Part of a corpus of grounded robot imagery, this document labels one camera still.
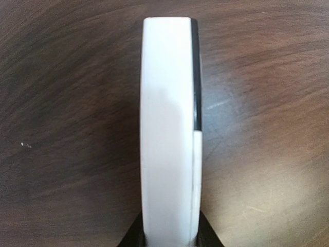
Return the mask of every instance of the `dark wood tabletop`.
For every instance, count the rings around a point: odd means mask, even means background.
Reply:
[[[0,246],[116,246],[141,209],[142,21],[199,21],[202,211],[329,246],[329,2],[0,1]]]

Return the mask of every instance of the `white device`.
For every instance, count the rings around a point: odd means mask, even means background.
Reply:
[[[146,245],[194,246],[202,175],[200,60],[194,19],[144,20],[140,91]]]

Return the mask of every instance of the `side of white device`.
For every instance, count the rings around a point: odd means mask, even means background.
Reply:
[[[140,157],[147,246],[193,246],[198,231],[202,130],[196,21],[144,20]]]

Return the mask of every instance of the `wood grain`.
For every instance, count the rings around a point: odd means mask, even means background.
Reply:
[[[140,211],[142,20],[179,15],[199,21],[202,210],[223,244],[329,246],[328,12],[0,1],[0,245],[119,243]]]

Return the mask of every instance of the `wooden table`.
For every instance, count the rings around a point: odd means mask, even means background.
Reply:
[[[142,20],[199,21],[202,210],[226,247],[329,246],[328,1],[0,2],[0,245],[116,246],[141,208]]]

